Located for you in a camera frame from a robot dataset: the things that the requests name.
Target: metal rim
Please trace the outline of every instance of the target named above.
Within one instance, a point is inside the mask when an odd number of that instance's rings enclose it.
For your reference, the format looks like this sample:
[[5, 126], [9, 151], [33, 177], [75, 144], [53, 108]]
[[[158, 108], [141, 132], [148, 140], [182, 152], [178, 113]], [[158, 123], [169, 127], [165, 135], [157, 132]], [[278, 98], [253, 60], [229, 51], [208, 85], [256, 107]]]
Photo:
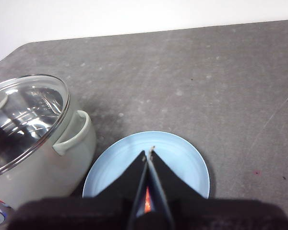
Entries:
[[24, 76], [21, 76], [21, 77], [18, 77], [18, 78], [12, 78], [12, 79], [8, 79], [8, 80], [5, 80], [3, 82], [0, 82], [0, 85], [1, 84], [6, 84], [10, 81], [13, 81], [13, 80], [17, 80], [17, 79], [20, 79], [20, 78], [25, 78], [25, 77], [32, 77], [32, 76], [47, 76], [47, 77], [53, 77], [53, 78], [56, 78], [58, 79], [59, 81], [62, 82], [62, 84], [64, 85], [64, 87], [66, 88], [66, 91], [67, 91], [67, 101], [66, 101], [66, 104], [65, 106], [63, 107], [62, 109], [62, 112], [60, 114], [60, 116], [58, 117], [58, 119], [56, 120], [56, 122], [53, 124], [53, 126], [48, 130], [48, 132], [43, 135], [36, 143], [34, 146], [32, 146], [30, 149], [28, 149], [27, 151], [23, 152], [20, 156], [18, 156], [17, 158], [15, 158], [13, 161], [7, 163], [6, 165], [4, 165], [3, 167], [0, 168], [0, 175], [2, 175], [3, 173], [7, 172], [8, 170], [14, 168], [15, 166], [17, 166], [19, 163], [21, 163], [23, 160], [25, 160], [27, 157], [29, 157], [32, 153], [35, 152], [35, 150], [37, 148], [39, 148], [40, 146], [42, 146], [50, 137], [50, 135], [55, 131], [57, 130], [57, 128], [59, 127], [59, 125], [62, 123], [63, 119], [65, 118], [65, 115], [66, 115], [66, 112], [69, 108], [69, 105], [70, 105], [70, 93], [69, 93], [69, 90], [67, 88], [67, 85], [65, 84], [64, 81], [62, 81], [60, 78], [57, 78], [55, 76], [52, 76], [52, 75], [49, 75], [49, 74], [31, 74], [31, 75], [24, 75]]

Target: cooking pot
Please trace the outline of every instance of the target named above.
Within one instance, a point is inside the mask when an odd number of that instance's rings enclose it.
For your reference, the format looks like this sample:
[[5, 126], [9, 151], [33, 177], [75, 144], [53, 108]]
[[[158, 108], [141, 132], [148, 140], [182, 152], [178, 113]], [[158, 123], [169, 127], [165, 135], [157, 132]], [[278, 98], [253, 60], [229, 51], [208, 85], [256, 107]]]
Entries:
[[41, 74], [0, 83], [0, 200], [17, 208], [70, 195], [95, 147], [91, 119], [62, 80]]

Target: gray countertop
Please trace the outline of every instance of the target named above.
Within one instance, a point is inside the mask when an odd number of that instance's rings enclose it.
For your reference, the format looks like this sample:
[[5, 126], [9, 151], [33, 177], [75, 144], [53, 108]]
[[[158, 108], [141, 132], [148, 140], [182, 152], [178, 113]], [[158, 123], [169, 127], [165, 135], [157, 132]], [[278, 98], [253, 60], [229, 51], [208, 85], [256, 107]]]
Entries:
[[96, 157], [129, 134], [191, 142], [211, 197], [251, 198], [288, 215], [288, 21], [29, 43], [0, 81], [62, 78], [96, 128]]

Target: pot handle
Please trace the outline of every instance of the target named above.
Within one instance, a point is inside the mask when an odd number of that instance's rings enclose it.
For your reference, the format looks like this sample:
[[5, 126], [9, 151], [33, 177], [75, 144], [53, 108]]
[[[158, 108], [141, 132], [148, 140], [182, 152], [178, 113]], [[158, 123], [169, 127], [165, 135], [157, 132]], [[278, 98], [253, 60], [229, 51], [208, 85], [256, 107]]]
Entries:
[[77, 110], [76, 113], [82, 118], [85, 118], [85, 122], [79, 133], [77, 133], [72, 138], [61, 142], [61, 138], [57, 140], [57, 142], [52, 146], [53, 149], [60, 155], [63, 156], [66, 152], [66, 150], [70, 149], [71, 147], [78, 144], [88, 133], [92, 126], [92, 121], [90, 116], [87, 114], [87, 112], [82, 110]]

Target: plate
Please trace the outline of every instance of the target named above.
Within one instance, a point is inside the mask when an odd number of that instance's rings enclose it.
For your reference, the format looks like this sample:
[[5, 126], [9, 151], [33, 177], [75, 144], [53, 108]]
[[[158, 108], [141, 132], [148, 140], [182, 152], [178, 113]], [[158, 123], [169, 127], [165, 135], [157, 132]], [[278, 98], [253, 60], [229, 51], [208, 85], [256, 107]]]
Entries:
[[167, 132], [147, 131], [127, 136], [106, 149], [92, 166], [83, 197], [98, 195], [115, 181], [142, 150], [155, 152], [192, 189], [209, 197], [209, 173], [198, 150], [185, 139]]

